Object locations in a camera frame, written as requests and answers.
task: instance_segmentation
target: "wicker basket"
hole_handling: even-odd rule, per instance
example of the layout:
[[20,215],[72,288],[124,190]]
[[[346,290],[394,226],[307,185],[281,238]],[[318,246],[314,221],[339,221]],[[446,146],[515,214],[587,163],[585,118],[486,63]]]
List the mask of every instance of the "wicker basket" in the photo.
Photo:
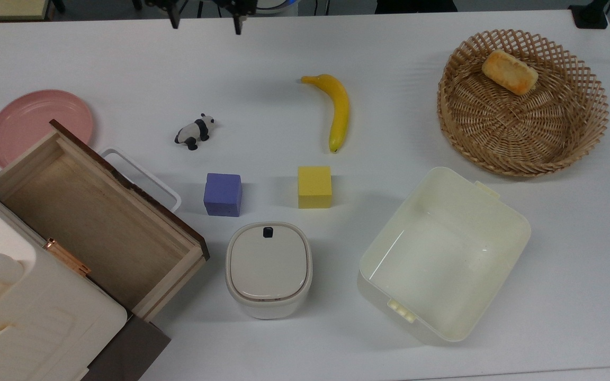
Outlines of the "wicker basket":
[[[502,49],[538,72],[516,96],[481,72]],[[608,104],[601,82],[562,46],[523,31],[487,31],[451,54],[439,82],[437,112],[451,145],[488,171],[540,176],[571,166],[604,135]]]

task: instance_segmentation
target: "wooden box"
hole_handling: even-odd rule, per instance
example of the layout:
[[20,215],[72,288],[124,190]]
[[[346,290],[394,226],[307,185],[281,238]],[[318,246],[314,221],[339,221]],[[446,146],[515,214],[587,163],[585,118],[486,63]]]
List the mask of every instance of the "wooden box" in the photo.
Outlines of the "wooden box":
[[206,243],[57,121],[0,171],[0,202],[145,321],[208,260]]

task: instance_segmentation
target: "bread roll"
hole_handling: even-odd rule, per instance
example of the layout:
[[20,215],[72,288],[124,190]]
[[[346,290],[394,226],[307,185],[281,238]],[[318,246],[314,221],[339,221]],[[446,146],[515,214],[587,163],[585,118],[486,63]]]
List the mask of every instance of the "bread roll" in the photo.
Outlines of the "bread roll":
[[494,50],[484,61],[481,70],[496,84],[518,96],[533,89],[538,80],[538,73],[533,68],[502,50]]

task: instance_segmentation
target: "toy banana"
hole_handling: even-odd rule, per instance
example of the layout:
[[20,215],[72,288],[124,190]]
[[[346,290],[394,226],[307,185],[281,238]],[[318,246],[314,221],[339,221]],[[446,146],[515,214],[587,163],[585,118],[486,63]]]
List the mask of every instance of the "toy banana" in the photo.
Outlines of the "toy banana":
[[345,141],[349,119],[349,99],[345,87],[336,77],[328,74],[316,77],[305,76],[300,80],[303,84],[319,87],[334,101],[334,121],[331,123],[331,133],[329,134],[329,150],[333,153],[338,152]]

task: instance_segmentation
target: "yellow sponge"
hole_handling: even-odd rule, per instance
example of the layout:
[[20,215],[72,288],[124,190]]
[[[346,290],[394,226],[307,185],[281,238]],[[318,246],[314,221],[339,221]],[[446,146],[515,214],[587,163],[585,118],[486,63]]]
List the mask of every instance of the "yellow sponge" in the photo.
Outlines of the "yellow sponge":
[[298,167],[298,208],[331,207],[331,167]]

